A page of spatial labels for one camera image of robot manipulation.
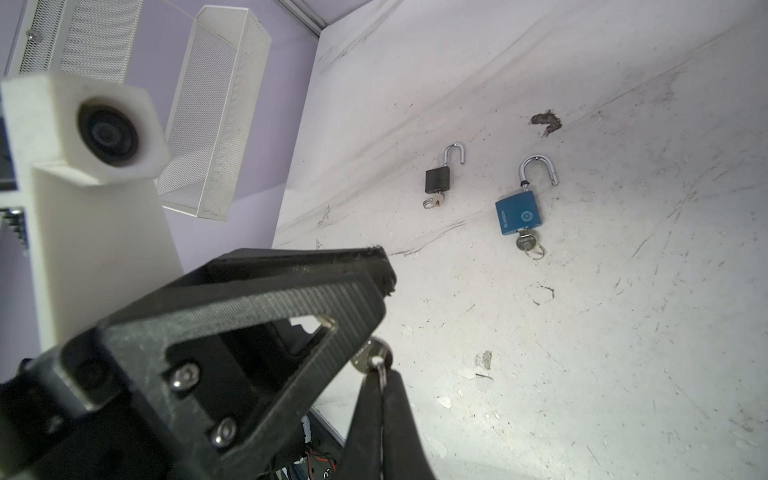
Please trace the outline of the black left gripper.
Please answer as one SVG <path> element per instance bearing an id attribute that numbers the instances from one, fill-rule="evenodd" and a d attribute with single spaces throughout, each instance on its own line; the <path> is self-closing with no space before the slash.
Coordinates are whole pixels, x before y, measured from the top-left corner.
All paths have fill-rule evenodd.
<path id="1" fill-rule="evenodd" d="M 89 329 L 2 385 L 1 475 L 263 477 L 303 454 L 311 349 L 288 323 Z"/>

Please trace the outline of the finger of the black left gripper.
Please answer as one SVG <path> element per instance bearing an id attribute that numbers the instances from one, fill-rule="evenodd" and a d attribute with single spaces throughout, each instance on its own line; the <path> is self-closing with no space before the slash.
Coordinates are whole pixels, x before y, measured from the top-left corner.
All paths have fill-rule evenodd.
<path id="1" fill-rule="evenodd" d="M 385 315 L 381 247 L 239 249 L 101 320 L 173 477 L 256 477 Z"/>

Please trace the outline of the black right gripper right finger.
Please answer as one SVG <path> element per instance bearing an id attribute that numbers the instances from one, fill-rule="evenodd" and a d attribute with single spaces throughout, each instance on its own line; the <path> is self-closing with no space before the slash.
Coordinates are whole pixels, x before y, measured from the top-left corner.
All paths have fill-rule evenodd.
<path id="1" fill-rule="evenodd" d="M 387 372 L 382 394 L 382 478 L 435 480 L 426 458 L 401 375 Z"/>

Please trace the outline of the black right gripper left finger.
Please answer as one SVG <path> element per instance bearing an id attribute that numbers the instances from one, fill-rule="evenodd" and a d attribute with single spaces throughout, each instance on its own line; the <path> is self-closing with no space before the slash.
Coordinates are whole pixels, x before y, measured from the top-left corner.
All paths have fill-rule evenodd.
<path id="1" fill-rule="evenodd" d="M 375 480 L 382 475 L 383 396 L 377 374 L 364 379 L 335 479 Z"/>

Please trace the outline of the small key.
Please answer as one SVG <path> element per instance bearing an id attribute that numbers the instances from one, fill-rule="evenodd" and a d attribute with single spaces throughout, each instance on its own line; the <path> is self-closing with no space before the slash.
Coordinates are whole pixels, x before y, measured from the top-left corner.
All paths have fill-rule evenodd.
<path id="1" fill-rule="evenodd" d="M 375 336 L 370 337 L 353 355 L 350 362 L 361 373 L 376 373 L 379 388 L 384 391 L 393 363 L 392 351 L 384 340 Z"/>

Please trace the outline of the silver key with ring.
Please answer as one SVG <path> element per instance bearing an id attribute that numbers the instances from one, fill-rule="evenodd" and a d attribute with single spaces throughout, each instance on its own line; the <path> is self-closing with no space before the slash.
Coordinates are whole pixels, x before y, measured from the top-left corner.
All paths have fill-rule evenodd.
<path id="1" fill-rule="evenodd" d="M 518 231 L 516 247 L 534 261 L 546 256 L 546 249 L 539 243 L 534 232 L 527 228 Z"/>

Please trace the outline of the black padlock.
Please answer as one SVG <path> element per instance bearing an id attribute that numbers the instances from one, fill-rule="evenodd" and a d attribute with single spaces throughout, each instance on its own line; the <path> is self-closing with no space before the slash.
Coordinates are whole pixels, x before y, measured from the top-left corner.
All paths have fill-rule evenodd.
<path id="1" fill-rule="evenodd" d="M 458 152 L 460 164 L 463 165 L 465 163 L 465 148 L 461 143 L 455 142 L 445 148 L 442 165 L 438 168 L 427 170 L 425 173 L 425 194 L 427 198 L 422 203 L 424 209 L 437 208 L 444 203 L 445 193 L 451 186 L 449 162 L 454 150 Z"/>

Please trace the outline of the blue padlock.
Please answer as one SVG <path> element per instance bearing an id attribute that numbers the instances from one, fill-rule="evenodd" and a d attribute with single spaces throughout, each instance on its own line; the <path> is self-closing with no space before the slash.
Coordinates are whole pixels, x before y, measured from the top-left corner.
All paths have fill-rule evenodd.
<path id="1" fill-rule="evenodd" d="M 523 160 L 518 168 L 521 191 L 495 203 L 502 235 L 511 235 L 542 225 L 537 200 L 534 192 L 530 189 L 530 182 L 526 174 L 527 167 L 534 162 L 541 162 L 545 165 L 553 186 L 559 184 L 556 168 L 550 158 L 544 155 L 531 155 Z"/>

